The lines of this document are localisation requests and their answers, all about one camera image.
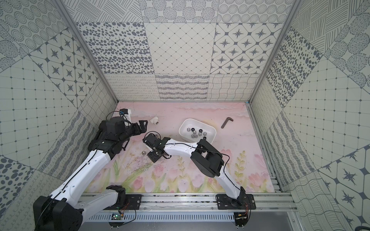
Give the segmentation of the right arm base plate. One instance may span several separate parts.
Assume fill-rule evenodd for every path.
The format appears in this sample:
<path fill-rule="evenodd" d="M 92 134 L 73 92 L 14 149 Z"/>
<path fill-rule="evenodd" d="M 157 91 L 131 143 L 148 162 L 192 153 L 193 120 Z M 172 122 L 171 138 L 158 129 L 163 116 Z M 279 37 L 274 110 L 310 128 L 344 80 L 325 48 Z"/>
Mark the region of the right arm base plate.
<path fill-rule="evenodd" d="M 255 210 L 256 204 L 254 196 L 252 194 L 242 194 L 237 199 L 228 197 L 226 194 L 217 194 L 216 195 L 217 207 L 219 210 L 231 210 L 231 209 L 240 209 L 240 210 Z"/>

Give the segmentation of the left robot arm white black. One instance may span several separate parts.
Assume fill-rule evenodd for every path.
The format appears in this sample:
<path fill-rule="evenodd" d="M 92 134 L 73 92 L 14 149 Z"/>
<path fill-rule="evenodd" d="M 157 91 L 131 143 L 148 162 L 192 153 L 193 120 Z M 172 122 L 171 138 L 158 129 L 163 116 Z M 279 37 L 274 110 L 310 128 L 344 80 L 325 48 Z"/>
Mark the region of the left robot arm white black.
<path fill-rule="evenodd" d="M 110 185 L 87 202 L 79 199 L 87 186 L 117 154 L 126 149 L 133 136 L 147 131 L 148 121 L 132 123 L 124 116 L 103 120 L 88 146 L 89 155 L 72 175 L 49 196 L 33 204 L 35 230 L 77 231 L 85 221 L 105 208 L 121 210 L 128 206 L 126 190 Z"/>

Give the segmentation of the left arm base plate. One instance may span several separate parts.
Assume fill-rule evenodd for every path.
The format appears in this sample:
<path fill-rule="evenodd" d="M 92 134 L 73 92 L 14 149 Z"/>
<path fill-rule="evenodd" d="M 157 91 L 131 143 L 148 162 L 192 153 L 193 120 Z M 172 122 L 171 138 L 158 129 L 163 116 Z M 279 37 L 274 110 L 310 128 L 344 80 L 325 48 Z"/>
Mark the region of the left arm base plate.
<path fill-rule="evenodd" d="M 105 210 L 139 210 L 141 205 L 141 194 L 127 194 L 122 202 L 105 208 Z"/>

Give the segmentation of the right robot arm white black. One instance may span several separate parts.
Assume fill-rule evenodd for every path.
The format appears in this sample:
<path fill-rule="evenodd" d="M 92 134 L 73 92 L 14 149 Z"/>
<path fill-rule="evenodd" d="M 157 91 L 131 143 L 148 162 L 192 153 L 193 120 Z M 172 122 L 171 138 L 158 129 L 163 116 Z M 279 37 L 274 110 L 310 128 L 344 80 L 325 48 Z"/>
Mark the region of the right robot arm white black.
<path fill-rule="evenodd" d="M 245 199 L 245 189 L 231 179 L 226 171 L 226 162 L 223 160 L 226 155 L 216 150 L 208 141 L 202 139 L 198 143 L 184 143 L 169 137 L 161 140 L 150 133 L 144 137 L 143 143 L 150 150 L 147 156 L 152 162 L 157 162 L 161 157 L 190 158 L 201 173 L 216 179 L 231 202 L 241 205 Z"/>

